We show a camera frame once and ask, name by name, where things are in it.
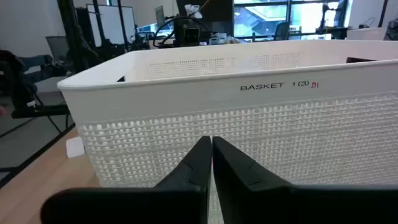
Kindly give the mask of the white paper tag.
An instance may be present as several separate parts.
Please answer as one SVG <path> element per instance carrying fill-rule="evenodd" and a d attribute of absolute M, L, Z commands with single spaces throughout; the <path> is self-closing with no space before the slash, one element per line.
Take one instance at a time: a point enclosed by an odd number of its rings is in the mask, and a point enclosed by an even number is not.
<path fill-rule="evenodd" d="M 85 147 L 82 138 L 74 137 L 66 140 L 66 153 L 68 158 L 84 155 Z"/>

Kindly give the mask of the white counter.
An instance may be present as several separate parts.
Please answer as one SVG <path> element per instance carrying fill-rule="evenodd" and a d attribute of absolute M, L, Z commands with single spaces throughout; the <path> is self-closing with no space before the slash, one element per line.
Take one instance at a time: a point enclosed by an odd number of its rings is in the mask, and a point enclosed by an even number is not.
<path fill-rule="evenodd" d="M 348 40 L 384 40 L 386 27 L 352 29 L 347 31 Z"/>

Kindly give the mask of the dark grey office chair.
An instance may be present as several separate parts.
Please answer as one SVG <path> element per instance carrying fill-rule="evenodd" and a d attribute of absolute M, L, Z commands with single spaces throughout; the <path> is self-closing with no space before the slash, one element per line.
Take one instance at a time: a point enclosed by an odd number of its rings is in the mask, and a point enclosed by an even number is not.
<path fill-rule="evenodd" d="M 274 40 L 288 40 L 289 39 L 290 24 L 288 22 L 281 22 L 277 25 Z"/>

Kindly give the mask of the black office chair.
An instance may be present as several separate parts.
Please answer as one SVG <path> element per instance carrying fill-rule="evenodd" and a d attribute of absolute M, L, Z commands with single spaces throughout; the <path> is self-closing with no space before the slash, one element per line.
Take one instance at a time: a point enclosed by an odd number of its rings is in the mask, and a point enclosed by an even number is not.
<path fill-rule="evenodd" d="M 18 57 L 8 50 L 0 50 L 0 72 L 14 106 L 12 118 L 69 115 L 67 105 L 45 105 L 38 96 L 37 82 L 53 77 L 65 77 L 67 71 L 50 55 Z"/>

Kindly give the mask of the white whiteboard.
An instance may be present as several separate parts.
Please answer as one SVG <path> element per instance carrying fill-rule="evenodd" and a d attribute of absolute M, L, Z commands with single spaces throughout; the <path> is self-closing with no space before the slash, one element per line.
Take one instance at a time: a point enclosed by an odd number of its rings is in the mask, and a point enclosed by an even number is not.
<path fill-rule="evenodd" d="M 100 47 L 102 44 L 100 30 L 95 15 L 95 7 L 93 4 L 87 4 L 86 8 L 89 12 L 89 18 L 91 28 L 93 31 L 93 38 L 96 47 Z M 132 7 L 122 6 L 123 21 L 125 27 L 125 33 L 123 34 L 121 20 L 119 16 L 119 8 L 117 6 L 105 6 L 99 5 L 99 16 L 103 26 L 103 32 L 105 39 L 109 39 L 112 44 L 124 44 L 124 38 L 127 39 L 128 43 L 132 43 L 132 37 L 135 36 L 135 22 L 134 22 L 134 11 Z"/>

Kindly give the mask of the white perforated plastic laundry basket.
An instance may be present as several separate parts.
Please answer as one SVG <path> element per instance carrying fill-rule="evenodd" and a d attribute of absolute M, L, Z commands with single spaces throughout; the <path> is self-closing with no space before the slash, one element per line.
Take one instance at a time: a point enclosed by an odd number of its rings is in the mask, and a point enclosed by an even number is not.
<path fill-rule="evenodd" d="M 221 137 L 299 185 L 398 186 L 398 41 L 287 40 L 126 53 L 58 83 L 98 188 L 154 187 Z"/>

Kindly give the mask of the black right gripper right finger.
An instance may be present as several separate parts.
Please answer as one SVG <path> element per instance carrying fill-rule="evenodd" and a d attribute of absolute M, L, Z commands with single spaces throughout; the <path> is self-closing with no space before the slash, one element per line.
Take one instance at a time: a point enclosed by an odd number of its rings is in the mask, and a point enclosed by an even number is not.
<path fill-rule="evenodd" d="M 224 224 L 398 224 L 396 185 L 299 185 L 221 137 L 213 173 Z"/>

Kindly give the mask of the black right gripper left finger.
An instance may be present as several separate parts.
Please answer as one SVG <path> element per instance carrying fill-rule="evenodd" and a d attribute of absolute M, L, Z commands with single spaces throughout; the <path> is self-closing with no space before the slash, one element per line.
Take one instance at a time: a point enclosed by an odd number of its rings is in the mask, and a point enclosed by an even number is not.
<path fill-rule="evenodd" d="M 154 187 L 73 188 L 50 196 L 42 224 L 207 224 L 212 142 L 203 136 Z"/>

